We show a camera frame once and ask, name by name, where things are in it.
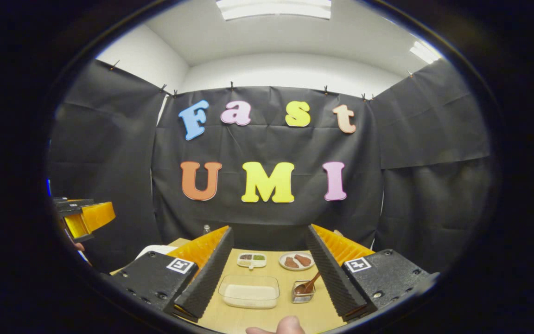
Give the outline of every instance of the black fabric curtain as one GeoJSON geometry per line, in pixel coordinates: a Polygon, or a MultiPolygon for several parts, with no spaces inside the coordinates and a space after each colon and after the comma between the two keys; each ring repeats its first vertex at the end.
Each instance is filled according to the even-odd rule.
{"type": "Polygon", "coordinates": [[[371,107],[384,170],[374,249],[395,249],[426,271],[444,271],[496,186],[482,111],[443,59],[379,94],[371,107]]]}
{"type": "Polygon", "coordinates": [[[370,246],[380,216],[382,178],[378,133],[368,103],[341,94],[282,87],[236,87],[195,91],[170,98],[156,129],[152,176],[156,219],[162,239],[195,238],[208,224],[212,230],[229,225],[235,247],[257,250],[305,249],[304,233],[314,223],[343,230],[351,239],[370,246]],[[184,122],[178,114],[205,100],[205,132],[185,139],[184,122]],[[220,115],[231,101],[251,105],[248,125],[223,123],[220,115]],[[310,106],[307,127],[290,127],[286,106],[304,101],[310,106]],[[346,104],[354,112],[352,134],[339,129],[333,108],[346,104]],[[196,161],[197,189],[207,185],[206,162],[222,164],[216,195],[207,201],[187,198],[182,191],[183,161],[196,161]],[[294,164],[291,176],[292,203],[271,199],[244,203],[246,171],[242,165],[257,161],[271,175],[282,161],[294,164]],[[341,161],[343,190],[347,198],[326,201],[327,174],[322,165],[341,161]]]}
{"type": "Polygon", "coordinates": [[[85,241],[101,271],[125,266],[161,242],[154,220],[150,163],[165,94],[154,85],[93,61],[57,110],[51,135],[51,194],[112,201],[116,218],[85,241]]]}

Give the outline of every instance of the white ceiling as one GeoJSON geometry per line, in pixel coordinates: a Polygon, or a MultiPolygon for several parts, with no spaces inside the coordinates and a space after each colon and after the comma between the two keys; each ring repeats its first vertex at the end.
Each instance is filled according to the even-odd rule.
{"type": "Polygon", "coordinates": [[[188,0],[146,24],[191,66],[272,52],[348,59],[401,77],[426,65],[409,52],[417,38],[356,0],[333,0],[329,21],[269,15],[228,22],[214,0],[188,0]]]}

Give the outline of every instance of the foam letter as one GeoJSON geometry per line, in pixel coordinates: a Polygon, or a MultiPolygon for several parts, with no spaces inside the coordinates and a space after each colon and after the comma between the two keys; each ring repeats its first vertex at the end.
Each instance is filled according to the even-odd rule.
{"type": "Polygon", "coordinates": [[[308,111],[310,106],[306,102],[292,101],[286,106],[286,123],[290,127],[305,127],[310,123],[308,111]]]}
{"type": "Polygon", "coordinates": [[[259,201],[259,196],[255,192],[255,187],[263,201],[269,201],[273,189],[275,195],[272,200],[275,203],[291,203],[294,201],[292,195],[291,178],[294,165],[289,162],[280,162],[275,165],[273,173],[268,177],[263,166],[258,162],[246,162],[242,165],[246,171],[246,192],[242,196],[243,202],[255,203],[259,201]]]}
{"type": "Polygon", "coordinates": [[[207,201],[212,199],[218,190],[218,171],[222,168],[222,164],[219,162],[205,163],[205,169],[207,169],[207,188],[200,192],[195,187],[195,175],[197,169],[199,169],[199,163],[195,161],[185,161],[180,164],[183,170],[182,188],[183,193],[190,199],[197,201],[207,201]]]}
{"type": "Polygon", "coordinates": [[[186,140],[191,140],[205,131],[205,128],[197,122],[205,123],[206,118],[203,109],[207,109],[209,106],[210,104],[206,100],[201,100],[178,113],[178,116],[183,119],[185,129],[187,129],[187,135],[184,136],[186,140]]]}
{"type": "Polygon", "coordinates": [[[247,125],[250,123],[250,104],[245,101],[232,101],[226,105],[226,111],[222,113],[220,119],[224,123],[247,125]]]}
{"type": "Polygon", "coordinates": [[[333,109],[333,114],[337,114],[337,125],[344,133],[354,133],[356,126],[350,124],[350,117],[354,116],[354,112],[347,109],[345,104],[333,109]]]}
{"type": "Polygon", "coordinates": [[[341,201],[347,198],[347,194],[343,192],[343,180],[341,180],[341,170],[345,167],[343,162],[327,162],[323,164],[323,168],[327,171],[327,194],[324,199],[327,201],[341,201]]]}

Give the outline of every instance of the finger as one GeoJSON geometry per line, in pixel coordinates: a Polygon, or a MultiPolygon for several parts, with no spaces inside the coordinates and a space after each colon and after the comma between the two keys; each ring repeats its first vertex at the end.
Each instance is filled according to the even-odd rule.
{"type": "Polygon", "coordinates": [[[300,326],[298,317],[289,315],[278,323],[276,334],[306,334],[306,332],[300,326]]]}
{"type": "Polygon", "coordinates": [[[249,327],[244,330],[246,334],[275,334],[274,332],[267,332],[264,329],[258,327],[249,327]]]}

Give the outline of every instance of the spoon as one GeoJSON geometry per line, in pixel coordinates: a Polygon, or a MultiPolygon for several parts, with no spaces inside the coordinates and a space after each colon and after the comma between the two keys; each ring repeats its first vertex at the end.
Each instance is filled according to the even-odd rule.
{"type": "Polygon", "coordinates": [[[309,294],[314,288],[314,282],[320,277],[320,272],[316,273],[313,279],[308,283],[300,284],[298,287],[295,287],[294,293],[297,295],[309,294]]]}

